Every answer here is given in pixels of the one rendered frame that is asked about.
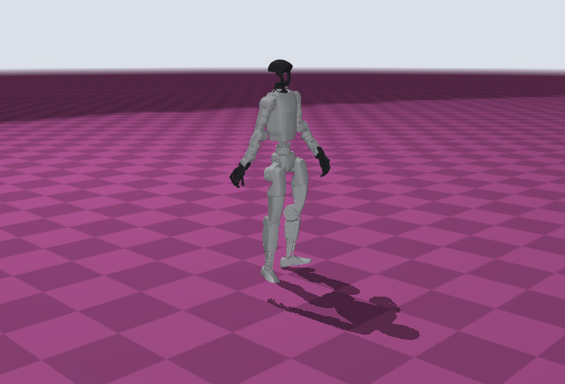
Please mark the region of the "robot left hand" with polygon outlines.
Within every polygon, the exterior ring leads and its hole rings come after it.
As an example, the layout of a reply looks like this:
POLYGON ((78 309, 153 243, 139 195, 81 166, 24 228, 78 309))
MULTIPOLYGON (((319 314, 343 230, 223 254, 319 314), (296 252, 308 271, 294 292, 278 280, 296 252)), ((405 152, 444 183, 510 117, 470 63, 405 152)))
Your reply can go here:
POLYGON ((317 150, 318 150, 319 153, 315 157, 316 157, 316 159, 319 159, 319 161, 320 161, 320 166, 322 168, 321 177, 323 177, 323 176, 326 176, 326 174, 330 170, 330 165, 329 165, 330 160, 325 156, 325 153, 323 152, 321 147, 317 147, 317 150))

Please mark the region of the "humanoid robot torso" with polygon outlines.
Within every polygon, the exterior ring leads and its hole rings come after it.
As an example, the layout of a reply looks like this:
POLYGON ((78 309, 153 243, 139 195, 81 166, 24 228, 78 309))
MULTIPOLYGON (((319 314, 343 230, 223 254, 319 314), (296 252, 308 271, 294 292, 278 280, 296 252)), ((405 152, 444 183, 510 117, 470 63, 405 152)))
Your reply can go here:
MULTIPOLYGON (((288 87, 287 87, 288 88, 288 87)), ((275 109, 270 113, 267 122, 267 133, 272 141, 279 141, 275 146, 275 153, 271 155, 271 162, 280 162, 282 169, 286 172, 295 166, 295 153, 290 151, 291 143, 295 139, 297 129, 297 97, 296 94, 286 89, 288 93, 280 93, 282 89, 274 89, 266 96, 273 95, 277 98, 275 109), (274 91, 274 92, 273 92, 274 91)))

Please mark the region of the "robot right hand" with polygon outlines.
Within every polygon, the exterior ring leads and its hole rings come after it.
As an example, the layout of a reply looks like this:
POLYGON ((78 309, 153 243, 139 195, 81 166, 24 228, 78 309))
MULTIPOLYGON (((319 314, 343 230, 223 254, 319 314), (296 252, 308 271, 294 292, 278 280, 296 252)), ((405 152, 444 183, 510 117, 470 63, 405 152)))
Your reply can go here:
POLYGON ((240 188, 240 186, 238 186, 239 181, 241 180, 242 186, 244 186, 244 175, 245 175, 245 170, 248 170, 248 168, 250 167, 251 163, 248 162, 245 167, 239 163, 238 166, 236 167, 233 172, 230 175, 230 179, 231 182, 237 187, 240 188), (233 176, 234 175, 234 176, 233 176))

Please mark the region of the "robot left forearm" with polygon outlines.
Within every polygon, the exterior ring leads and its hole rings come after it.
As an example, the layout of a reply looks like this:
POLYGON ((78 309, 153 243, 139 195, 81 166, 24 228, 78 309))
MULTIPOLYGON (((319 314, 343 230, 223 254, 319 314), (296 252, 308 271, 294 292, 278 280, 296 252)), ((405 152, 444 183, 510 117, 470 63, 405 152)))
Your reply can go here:
MULTIPOLYGON (((317 150, 317 147, 319 147, 318 142, 315 140, 315 138, 312 136, 312 133, 309 129, 306 131, 304 131, 301 134, 301 138, 305 141, 306 145, 308 146, 308 148, 313 152, 313 154, 316 156, 319 152, 317 150)), ((322 147, 321 147, 322 148, 322 147)), ((322 149, 323 150, 323 149, 322 149)))

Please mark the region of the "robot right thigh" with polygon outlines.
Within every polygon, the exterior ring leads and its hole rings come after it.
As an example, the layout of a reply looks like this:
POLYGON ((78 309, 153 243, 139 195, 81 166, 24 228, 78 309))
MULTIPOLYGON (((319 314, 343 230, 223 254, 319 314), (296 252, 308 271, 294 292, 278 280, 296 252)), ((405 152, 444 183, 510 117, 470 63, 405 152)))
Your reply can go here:
POLYGON ((285 171, 281 167, 280 162, 274 162, 264 170, 264 178, 266 181, 273 183, 267 190, 268 199, 268 223, 278 224, 280 226, 280 219, 283 211, 284 197, 286 195, 286 176, 285 171))

